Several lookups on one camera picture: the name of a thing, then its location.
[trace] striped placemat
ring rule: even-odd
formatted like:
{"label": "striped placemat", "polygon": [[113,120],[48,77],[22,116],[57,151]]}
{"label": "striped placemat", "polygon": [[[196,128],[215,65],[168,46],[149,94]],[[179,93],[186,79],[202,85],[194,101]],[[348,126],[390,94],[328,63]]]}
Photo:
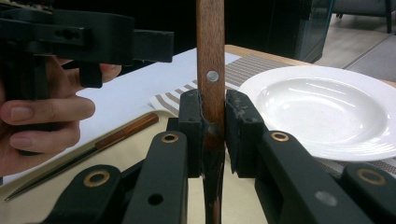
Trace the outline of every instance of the striped placemat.
{"label": "striped placemat", "polygon": [[[242,83],[250,77],[270,69],[286,66],[292,65],[274,62],[255,55],[242,57],[225,66],[226,89],[238,90],[239,86],[241,86]],[[149,100],[155,109],[168,110],[177,116],[180,95],[185,91],[193,89],[197,89],[196,80],[177,90],[152,96]],[[317,159],[317,161],[328,173],[335,176],[339,176],[343,172],[344,167],[349,164],[347,161],[329,161],[323,159]],[[369,161],[368,163],[379,167],[396,177],[396,158],[382,161]]]}

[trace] brass grommet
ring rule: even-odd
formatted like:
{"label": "brass grommet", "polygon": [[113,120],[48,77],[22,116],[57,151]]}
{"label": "brass grommet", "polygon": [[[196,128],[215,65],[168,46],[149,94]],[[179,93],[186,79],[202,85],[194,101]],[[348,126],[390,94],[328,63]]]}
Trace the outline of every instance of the brass grommet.
{"label": "brass grommet", "polygon": [[[357,173],[358,173],[358,177],[360,179],[366,181],[369,184],[378,185],[378,186],[387,184],[387,179],[385,179],[385,177],[382,176],[377,171],[362,168],[362,169],[359,169]],[[372,178],[368,177],[367,175],[373,175],[376,177],[376,179],[372,179]]]}
{"label": "brass grommet", "polygon": [[161,138],[161,140],[162,140],[164,143],[174,143],[174,142],[176,142],[176,141],[178,140],[178,136],[175,135],[175,134],[173,134],[173,133],[168,133],[168,134],[164,135],[164,136]]}
{"label": "brass grommet", "polygon": [[285,133],[271,133],[271,137],[278,142],[289,141],[289,136]]}
{"label": "brass grommet", "polygon": [[107,182],[110,178],[110,173],[107,170],[96,170],[90,172],[84,178],[84,185],[88,188],[99,187]]}

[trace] wooden table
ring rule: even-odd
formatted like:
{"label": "wooden table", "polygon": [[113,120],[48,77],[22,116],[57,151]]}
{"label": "wooden table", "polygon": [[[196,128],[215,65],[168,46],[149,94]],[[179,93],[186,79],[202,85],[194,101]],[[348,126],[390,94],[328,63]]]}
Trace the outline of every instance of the wooden table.
{"label": "wooden table", "polygon": [[[237,47],[234,45],[226,45],[225,51],[228,53],[231,53],[231,54],[239,55],[241,57],[247,56],[249,54],[254,54],[254,55],[260,56],[262,58],[273,60],[273,61],[280,62],[280,63],[287,63],[287,64],[292,64],[292,65],[313,65],[312,63],[305,63],[305,62],[301,62],[301,61],[297,61],[297,60],[293,60],[293,59],[289,59],[289,58],[284,58],[281,56],[276,56],[274,54],[257,51],[254,49],[245,49],[245,48]],[[386,81],[386,80],[381,80],[381,81],[396,88],[395,82]]]}

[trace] fingernail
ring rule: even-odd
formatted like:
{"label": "fingernail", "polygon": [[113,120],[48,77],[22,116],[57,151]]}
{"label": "fingernail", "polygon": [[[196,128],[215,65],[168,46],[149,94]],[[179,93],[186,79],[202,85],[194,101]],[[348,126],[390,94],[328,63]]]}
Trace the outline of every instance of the fingernail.
{"label": "fingernail", "polygon": [[13,137],[9,140],[9,143],[15,148],[26,148],[32,146],[32,140],[26,137]]}
{"label": "fingernail", "polygon": [[19,121],[29,119],[34,115],[33,109],[25,106],[13,106],[11,108],[11,119]]}

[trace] wooden handle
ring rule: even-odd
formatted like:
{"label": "wooden handle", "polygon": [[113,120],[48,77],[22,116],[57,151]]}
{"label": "wooden handle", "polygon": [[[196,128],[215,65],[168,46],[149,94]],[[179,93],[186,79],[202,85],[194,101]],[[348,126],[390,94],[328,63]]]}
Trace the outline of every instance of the wooden handle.
{"label": "wooden handle", "polygon": [[107,147],[111,147],[114,144],[118,143],[122,139],[125,139],[135,133],[138,133],[148,126],[158,122],[159,118],[158,115],[155,113],[147,114],[145,117],[135,121],[134,123],[122,128],[121,130],[109,135],[108,137],[100,140],[95,144],[95,147],[98,150],[105,149]]}
{"label": "wooden handle", "polygon": [[198,90],[211,123],[206,150],[224,150],[224,1],[197,0]]}
{"label": "wooden handle", "polygon": [[221,223],[224,167],[224,1],[197,0],[197,80],[202,114],[209,122],[204,141],[205,223]]}

